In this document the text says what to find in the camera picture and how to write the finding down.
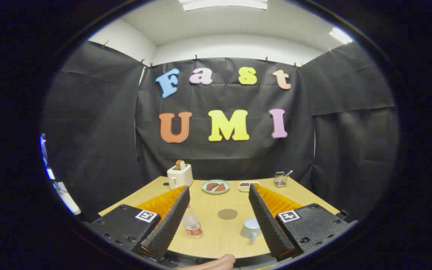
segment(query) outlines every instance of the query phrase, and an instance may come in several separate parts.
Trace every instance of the letter f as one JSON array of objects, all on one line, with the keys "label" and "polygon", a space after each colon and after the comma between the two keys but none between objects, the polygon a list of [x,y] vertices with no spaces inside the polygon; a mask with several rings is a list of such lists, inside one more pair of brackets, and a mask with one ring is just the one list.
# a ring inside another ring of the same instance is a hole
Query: letter f
[{"label": "letter f", "polygon": [[161,85],[161,89],[163,89],[163,98],[174,94],[178,90],[175,87],[178,84],[178,77],[176,77],[175,75],[178,75],[179,73],[179,69],[173,68],[172,70],[156,78],[156,82],[158,82],[159,85]]}]

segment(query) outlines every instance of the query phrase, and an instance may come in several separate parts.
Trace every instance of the white cup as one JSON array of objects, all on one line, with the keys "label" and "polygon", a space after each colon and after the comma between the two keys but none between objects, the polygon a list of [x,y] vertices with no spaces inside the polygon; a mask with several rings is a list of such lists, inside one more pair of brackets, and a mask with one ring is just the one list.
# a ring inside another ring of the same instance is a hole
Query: white cup
[{"label": "white cup", "polygon": [[241,230],[241,236],[244,238],[251,239],[251,245],[254,244],[258,235],[261,234],[258,221],[256,217],[250,217],[244,221],[243,229]]}]

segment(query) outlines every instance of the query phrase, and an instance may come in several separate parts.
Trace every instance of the bottle label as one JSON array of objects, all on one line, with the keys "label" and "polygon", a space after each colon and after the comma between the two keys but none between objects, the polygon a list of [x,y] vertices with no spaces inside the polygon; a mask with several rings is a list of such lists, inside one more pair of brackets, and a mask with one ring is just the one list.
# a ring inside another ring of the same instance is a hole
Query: bottle label
[{"label": "bottle label", "polygon": [[203,232],[199,222],[194,225],[183,225],[183,226],[191,236],[198,236]]}]

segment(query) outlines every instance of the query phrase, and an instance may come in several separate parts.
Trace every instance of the screw hole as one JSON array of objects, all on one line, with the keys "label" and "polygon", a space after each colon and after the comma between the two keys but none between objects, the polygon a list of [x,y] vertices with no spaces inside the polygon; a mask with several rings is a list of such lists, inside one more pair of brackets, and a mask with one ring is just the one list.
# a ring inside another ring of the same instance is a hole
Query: screw hole
[{"label": "screw hole", "polygon": [[309,237],[304,237],[304,238],[302,238],[301,240],[300,240],[300,243],[301,244],[304,244],[304,243],[307,243],[307,242],[309,242],[310,241],[310,238]]}]

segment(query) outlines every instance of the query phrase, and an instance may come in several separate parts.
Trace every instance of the food on plate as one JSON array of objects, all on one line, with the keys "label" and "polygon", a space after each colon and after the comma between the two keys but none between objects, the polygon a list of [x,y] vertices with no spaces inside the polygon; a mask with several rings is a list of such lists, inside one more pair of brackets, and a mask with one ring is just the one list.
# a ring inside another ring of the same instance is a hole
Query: food on plate
[{"label": "food on plate", "polygon": [[218,186],[218,183],[209,183],[206,186],[206,190],[212,190],[213,188],[216,188]]},{"label": "food on plate", "polygon": [[217,186],[217,188],[216,188],[214,191],[223,191],[223,190],[225,190],[225,189],[226,189],[226,188],[225,188],[224,184],[221,183],[221,184],[219,184],[219,186]]}]

